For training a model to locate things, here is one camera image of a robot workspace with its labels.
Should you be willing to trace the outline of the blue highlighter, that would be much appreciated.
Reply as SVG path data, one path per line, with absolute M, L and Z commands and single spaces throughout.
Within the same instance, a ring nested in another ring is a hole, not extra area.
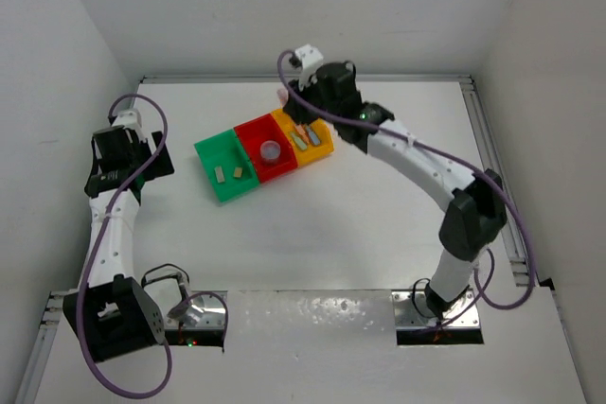
M 305 131 L 306 134 L 310 140 L 310 142 L 315 146 L 318 147 L 321 145 L 321 140 L 319 138 L 319 136 L 316 134 L 316 132 L 312 129 L 311 126 L 306 126 L 305 127 Z

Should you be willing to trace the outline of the pink highlighter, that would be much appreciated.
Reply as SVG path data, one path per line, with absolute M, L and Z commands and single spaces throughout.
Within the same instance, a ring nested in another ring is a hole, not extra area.
M 284 88 L 278 89 L 276 91 L 276 95 L 277 95 L 277 98 L 278 98 L 281 106 L 284 106 L 288 102 L 289 93 L 286 89 L 284 89 Z

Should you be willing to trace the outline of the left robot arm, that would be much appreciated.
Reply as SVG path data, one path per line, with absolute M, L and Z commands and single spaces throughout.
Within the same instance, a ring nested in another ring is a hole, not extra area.
M 86 358 L 117 358 L 165 338 L 159 306 L 134 277 L 134 225 L 145 183 L 173 174 L 165 134 L 144 138 L 135 127 L 94 132 L 93 162 L 84 187 L 91 210 L 91 238 L 77 290 L 62 311 Z

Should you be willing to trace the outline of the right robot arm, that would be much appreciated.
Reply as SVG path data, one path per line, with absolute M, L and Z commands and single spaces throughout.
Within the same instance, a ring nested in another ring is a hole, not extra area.
M 283 110 L 294 123 L 328 121 L 344 142 L 396 169 L 443 211 L 438 232 L 443 251 L 424 291 L 430 316 L 442 318 L 507 221 L 505 206 L 492 191 L 502 184 L 500 176 L 490 171 L 483 182 L 454 159 L 424 149 L 392 112 L 363 100 L 352 62 L 291 56 L 289 64 L 299 75 L 285 84 Z

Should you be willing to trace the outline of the long grey eraser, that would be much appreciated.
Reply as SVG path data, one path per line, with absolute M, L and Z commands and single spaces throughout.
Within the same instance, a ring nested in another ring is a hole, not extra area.
M 214 168 L 215 178 L 218 184 L 223 184 L 225 182 L 223 168 L 221 166 L 217 166 Z

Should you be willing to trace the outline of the green highlighter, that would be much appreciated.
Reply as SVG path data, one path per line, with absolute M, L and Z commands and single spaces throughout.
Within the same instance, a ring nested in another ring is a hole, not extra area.
M 290 132 L 290 136 L 299 150 L 304 151 L 308 148 L 306 142 L 296 132 Z

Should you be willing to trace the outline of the clear jar of clips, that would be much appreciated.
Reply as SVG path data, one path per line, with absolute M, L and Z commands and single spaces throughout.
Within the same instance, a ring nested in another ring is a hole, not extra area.
M 263 141 L 259 146 L 259 155 L 263 163 L 274 165 L 279 162 L 281 146 L 275 140 Z

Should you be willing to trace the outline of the orange highlighter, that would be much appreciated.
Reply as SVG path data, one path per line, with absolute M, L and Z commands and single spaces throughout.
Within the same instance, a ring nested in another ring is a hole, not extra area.
M 304 140 L 304 141 L 305 141 L 307 144 L 309 144 L 309 143 L 310 143 L 310 139 L 309 139 L 308 135 L 306 134 L 305 130 L 303 129 L 303 127 L 302 127 L 302 126 L 300 126 L 300 125 L 296 125 L 296 126 L 295 126 L 295 129 L 296 129 L 297 133 L 298 133 L 298 134 L 301 136 L 301 138 L 302 138 L 302 139 L 303 139 L 303 140 Z

